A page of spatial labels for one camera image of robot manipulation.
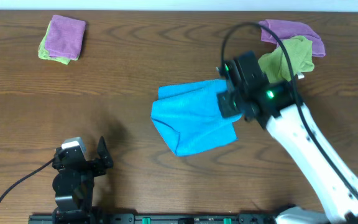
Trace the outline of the blue microfiber cloth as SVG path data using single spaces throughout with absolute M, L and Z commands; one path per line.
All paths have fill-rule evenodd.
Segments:
M 205 80 L 161 86 L 150 118 L 176 156 L 191 156 L 237 140 L 233 123 L 240 115 L 223 118 L 217 94 L 227 90 L 224 80 Z

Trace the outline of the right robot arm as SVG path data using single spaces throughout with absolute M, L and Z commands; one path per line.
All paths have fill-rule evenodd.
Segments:
M 270 83 L 253 52 L 218 70 L 229 87 L 217 95 L 223 118 L 256 120 L 285 148 L 316 192 L 329 223 L 358 223 L 358 178 L 317 127 L 292 83 Z

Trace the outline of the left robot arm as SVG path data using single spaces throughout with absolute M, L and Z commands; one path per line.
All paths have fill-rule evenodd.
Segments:
M 96 148 L 99 157 L 85 159 L 85 145 L 80 137 L 67 139 L 56 149 L 52 167 L 58 171 L 52 187 L 57 208 L 53 223 L 105 223 L 103 212 L 92 206 L 94 178 L 113 167 L 112 157 L 101 136 Z

